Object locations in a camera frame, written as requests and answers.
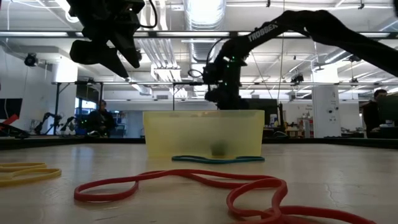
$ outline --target white pillar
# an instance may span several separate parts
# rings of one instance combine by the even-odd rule
[[[331,85],[315,86],[312,90],[315,138],[341,136],[339,113],[338,72],[334,65],[313,71],[313,82],[330,82]]]
[[[78,67],[75,62],[72,62],[69,58],[62,58],[56,64],[53,64],[53,82],[75,82],[77,81],[78,76]],[[55,112],[55,85],[53,91],[53,106],[50,110],[51,113]],[[65,122],[69,117],[75,115],[75,99],[76,99],[76,85],[69,85],[66,87],[59,96],[59,103],[58,103],[58,114],[63,116],[61,121]]]

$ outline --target person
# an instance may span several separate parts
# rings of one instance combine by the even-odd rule
[[[111,130],[115,127],[112,114],[106,110],[106,102],[101,100],[99,109],[92,111],[88,116],[87,132],[97,131],[102,136],[110,137]]]
[[[368,138],[375,138],[376,136],[372,131],[377,131],[380,124],[385,123],[379,118],[379,107],[377,105],[377,101],[384,96],[387,96],[386,90],[376,90],[373,94],[373,99],[363,106],[363,119],[366,124],[366,135]]]

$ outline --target table surface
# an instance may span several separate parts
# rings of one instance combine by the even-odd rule
[[[234,223],[225,204],[229,190],[181,177],[141,182],[133,197],[112,203],[81,203],[76,186],[93,180],[137,175],[149,170],[205,169],[234,174],[265,174],[284,179],[283,205],[340,209],[376,223],[398,220],[398,151],[326,144],[263,145],[264,163],[222,166],[147,159],[145,145],[86,144],[0,151],[0,163],[46,162],[62,176],[0,188],[2,223]],[[126,190],[108,185],[96,193]],[[271,190],[255,190],[236,201],[240,208],[270,207]],[[321,220],[322,223],[339,223]]]

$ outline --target translucent container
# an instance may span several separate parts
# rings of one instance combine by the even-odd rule
[[[260,156],[264,111],[146,111],[149,157]]]

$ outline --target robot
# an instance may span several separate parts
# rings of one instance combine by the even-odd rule
[[[255,47],[289,30],[315,42],[337,46],[398,77],[393,60],[398,57],[397,50],[348,29],[327,11],[285,11],[250,34],[224,43],[214,62],[207,62],[203,68],[203,82],[216,86],[209,89],[205,99],[216,103],[220,110],[247,109],[248,104],[239,96],[244,60]]]
[[[83,35],[91,40],[75,41],[70,52],[72,60],[83,64],[100,63],[128,80],[116,52],[120,51],[133,67],[139,67],[132,36],[138,28],[145,27],[137,18],[144,1],[67,1],[71,5],[71,15],[77,16],[85,27]],[[230,38],[212,63],[209,62],[209,52],[202,75],[202,84],[209,88],[205,99],[216,103],[220,110],[248,109],[247,102],[239,96],[240,73],[241,67],[246,66],[245,58],[255,47],[289,30],[310,37],[315,42],[340,47],[398,77],[394,60],[398,58],[397,50],[348,29],[327,11],[285,11],[248,35]],[[106,45],[108,40],[115,48]]]

